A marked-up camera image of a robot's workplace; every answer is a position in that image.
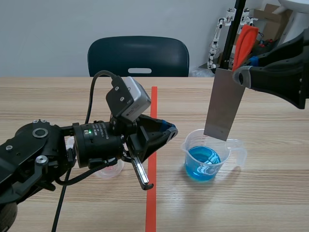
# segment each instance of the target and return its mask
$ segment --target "blue liquid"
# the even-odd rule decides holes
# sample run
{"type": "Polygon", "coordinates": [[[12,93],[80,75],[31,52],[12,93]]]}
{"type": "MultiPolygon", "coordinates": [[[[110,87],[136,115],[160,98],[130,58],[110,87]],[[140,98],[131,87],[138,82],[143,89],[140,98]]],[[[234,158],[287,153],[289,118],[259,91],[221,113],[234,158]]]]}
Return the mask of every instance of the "blue liquid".
{"type": "Polygon", "coordinates": [[[220,163],[221,160],[219,155],[214,150],[206,146],[196,146],[191,148],[189,153],[196,160],[209,164],[209,166],[201,166],[193,159],[187,160],[185,169],[190,177],[200,181],[207,181],[216,176],[221,166],[213,166],[211,164],[220,163]]]}

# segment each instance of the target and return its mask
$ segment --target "wooden table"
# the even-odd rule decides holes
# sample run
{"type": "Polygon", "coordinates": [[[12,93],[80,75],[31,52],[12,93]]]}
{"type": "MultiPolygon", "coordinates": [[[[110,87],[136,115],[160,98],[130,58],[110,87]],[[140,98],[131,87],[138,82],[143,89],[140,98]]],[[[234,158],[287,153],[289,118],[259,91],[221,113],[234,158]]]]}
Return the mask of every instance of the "wooden table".
{"type": "MultiPolygon", "coordinates": [[[[230,138],[244,141],[246,165],[228,161],[211,183],[188,179],[180,144],[204,128],[213,78],[137,78],[158,86],[158,118],[179,134],[157,153],[158,232],[304,232],[309,228],[309,110],[246,90],[230,138]]],[[[0,142],[34,119],[83,123],[91,78],[0,78],[0,142]]],[[[109,78],[97,81],[91,120],[108,120],[109,78]]],[[[85,170],[74,169],[72,177],[85,170]]],[[[11,232],[49,232],[60,189],[18,207],[11,232]]],[[[144,232],[146,192],[130,164],[118,177],[92,175],[67,188],[59,232],[144,232]]]]}

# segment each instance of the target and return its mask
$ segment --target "plastic measuring cup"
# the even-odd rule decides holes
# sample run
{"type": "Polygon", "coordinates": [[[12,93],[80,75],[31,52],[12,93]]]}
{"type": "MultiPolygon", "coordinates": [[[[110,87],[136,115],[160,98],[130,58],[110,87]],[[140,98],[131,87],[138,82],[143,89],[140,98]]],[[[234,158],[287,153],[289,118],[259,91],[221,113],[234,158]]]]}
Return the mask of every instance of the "plastic measuring cup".
{"type": "Polygon", "coordinates": [[[196,180],[213,179],[231,154],[237,154],[237,165],[243,166],[247,150],[237,139],[226,142],[203,134],[204,129],[191,132],[181,149],[185,152],[185,169],[196,180]]]}
{"type": "MultiPolygon", "coordinates": [[[[74,146],[74,137],[70,137],[67,140],[66,148],[67,149],[73,148],[73,146],[74,146]]],[[[100,178],[112,178],[114,176],[117,176],[122,171],[124,165],[125,163],[120,159],[115,165],[106,167],[102,170],[95,172],[95,175],[100,178]]]]}

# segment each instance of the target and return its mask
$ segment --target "metal plate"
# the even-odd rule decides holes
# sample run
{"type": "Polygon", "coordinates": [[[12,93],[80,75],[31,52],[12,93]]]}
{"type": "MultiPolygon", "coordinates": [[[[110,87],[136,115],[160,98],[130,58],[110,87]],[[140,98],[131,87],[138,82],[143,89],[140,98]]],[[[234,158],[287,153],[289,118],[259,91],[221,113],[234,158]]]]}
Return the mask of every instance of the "metal plate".
{"type": "Polygon", "coordinates": [[[232,78],[231,70],[216,69],[204,135],[227,140],[245,87],[232,78]]]}

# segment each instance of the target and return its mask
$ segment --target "chair backrest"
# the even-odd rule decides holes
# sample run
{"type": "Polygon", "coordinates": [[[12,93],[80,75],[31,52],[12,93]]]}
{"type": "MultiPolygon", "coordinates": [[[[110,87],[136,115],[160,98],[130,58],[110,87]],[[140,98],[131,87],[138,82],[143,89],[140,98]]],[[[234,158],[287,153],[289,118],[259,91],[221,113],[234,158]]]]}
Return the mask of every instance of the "chair backrest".
{"type": "Polygon", "coordinates": [[[108,70],[119,76],[188,76],[189,52],[183,42],[165,37],[119,36],[99,39],[88,51],[90,76],[108,70]],[[131,73],[132,68],[151,73],[131,73]]]}

